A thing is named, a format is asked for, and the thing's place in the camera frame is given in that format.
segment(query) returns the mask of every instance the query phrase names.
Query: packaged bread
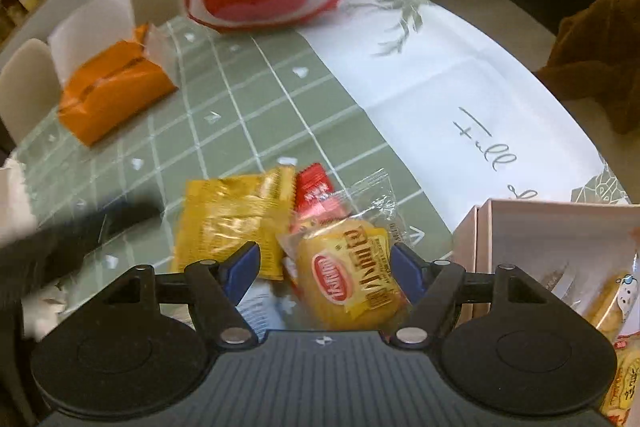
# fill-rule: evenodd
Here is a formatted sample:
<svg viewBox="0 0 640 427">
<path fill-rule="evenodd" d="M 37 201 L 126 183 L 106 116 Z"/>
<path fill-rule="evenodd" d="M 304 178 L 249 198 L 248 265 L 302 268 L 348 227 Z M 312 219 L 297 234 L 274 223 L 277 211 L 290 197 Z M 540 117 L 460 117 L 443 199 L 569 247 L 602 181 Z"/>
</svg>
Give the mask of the packaged bread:
<svg viewBox="0 0 640 427">
<path fill-rule="evenodd" d="M 618 358 L 616 378 L 602 402 L 600 412 L 616 427 L 624 427 L 636 395 L 640 371 L 640 333 L 619 337 L 613 344 Z"/>
<path fill-rule="evenodd" d="M 295 169 L 187 183 L 173 271 L 202 259 L 225 261 L 247 241 L 260 246 L 260 277 L 282 280 L 276 234 L 289 228 Z"/>
<path fill-rule="evenodd" d="M 402 305 L 389 268 L 388 233 L 363 219 L 307 233 L 298 245 L 296 267 L 306 304 L 329 329 L 376 329 Z"/>
<path fill-rule="evenodd" d="M 630 273 L 618 273 L 603 286 L 584 318 L 613 342 L 637 298 L 638 279 Z"/>
</svg>

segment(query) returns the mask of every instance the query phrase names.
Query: green checkered tablecloth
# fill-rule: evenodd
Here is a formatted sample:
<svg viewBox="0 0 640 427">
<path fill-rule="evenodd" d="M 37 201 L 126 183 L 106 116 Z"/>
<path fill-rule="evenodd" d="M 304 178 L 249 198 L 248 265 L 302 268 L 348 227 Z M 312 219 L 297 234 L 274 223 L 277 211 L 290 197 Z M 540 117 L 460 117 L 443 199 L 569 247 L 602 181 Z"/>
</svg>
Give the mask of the green checkered tablecloth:
<svg viewBox="0 0 640 427">
<path fill-rule="evenodd" d="M 450 251 L 451 235 L 391 147 L 302 36 L 216 36 L 186 19 L 165 28 L 180 89 L 91 149 L 55 110 L 20 144 L 26 188 L 39 223 L 63 219 L 123 194 L 158 190 L 162 227 L 113 239 L 87 257 L 70 284 L 71 309 L 135 264 L 170 268 L 185 183 L 269 169 L 282 156 L 320 162 L 336 189 L 389 173 L 415 249 Z"/>
</svg>

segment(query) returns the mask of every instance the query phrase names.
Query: cartoon mouth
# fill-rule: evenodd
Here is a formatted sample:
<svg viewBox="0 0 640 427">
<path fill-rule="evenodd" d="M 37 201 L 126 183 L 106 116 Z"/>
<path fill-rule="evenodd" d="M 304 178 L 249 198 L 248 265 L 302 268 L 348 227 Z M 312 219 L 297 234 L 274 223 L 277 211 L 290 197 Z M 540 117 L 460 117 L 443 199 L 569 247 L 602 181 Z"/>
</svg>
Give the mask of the cartoon mouth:
<svg viewBox="0 0 640 427">
<path fill-rule="evenodd" d="M 209 13 L 229 22 L 275 19 L 302 8 L 306 0 L 203 0 Z"/>
</svg>

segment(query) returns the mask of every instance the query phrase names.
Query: ribbed gray surface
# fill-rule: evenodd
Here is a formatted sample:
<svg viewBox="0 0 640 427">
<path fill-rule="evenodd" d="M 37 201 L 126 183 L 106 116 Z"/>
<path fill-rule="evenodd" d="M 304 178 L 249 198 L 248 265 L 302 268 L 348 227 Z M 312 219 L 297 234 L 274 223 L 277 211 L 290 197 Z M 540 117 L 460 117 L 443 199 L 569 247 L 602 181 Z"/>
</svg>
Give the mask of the ribbed gray surface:
<svg viewBox="0 0 640 427">
<path fill-rule="evenodd" d="M 487 412 L 447 387 L 430 360 L 386 346 L 374 332 L 273 332 L 248 353 L 220 357 L 194 393 L 149 417 L 117 427 L 610 427 L 596 412 L 556 421 Z M 46 427 L 104 423 L 65 419 Z"/>
</svg>

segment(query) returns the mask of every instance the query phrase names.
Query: yellow snack package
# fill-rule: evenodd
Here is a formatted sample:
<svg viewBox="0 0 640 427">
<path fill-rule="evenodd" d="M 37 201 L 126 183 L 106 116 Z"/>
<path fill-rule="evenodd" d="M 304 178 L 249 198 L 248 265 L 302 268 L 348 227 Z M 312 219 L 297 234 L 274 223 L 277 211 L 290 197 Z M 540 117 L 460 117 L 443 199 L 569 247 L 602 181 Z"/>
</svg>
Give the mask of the yellow snack package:
<svg viewBox="0 0 640 427">
<path fill-rule="evenodd" d="M 389 267 L 386 229 L 344 219 L 308 233 L 298 244 L 298 284 L 308 306 L 332 330 L 367 330 L 403 304 Z"/>
<path fill-rule="evenodd" d="M 260 245 L 259 276 L 282 280 L 282 249 L 276 234 L 289 226 L 294 197 L 292 166 L 188 182 L 173 271 L 202 259 L 225 261 L 244 243 L 255 241 Z"/>
<path fill-rule="evenodd" d="M 600 412 L 616 427 L 624 427 L 640 373 L 640 333 L 618 337 L 613 347 L 618 357 L 618 370 Z"/>
</svg>

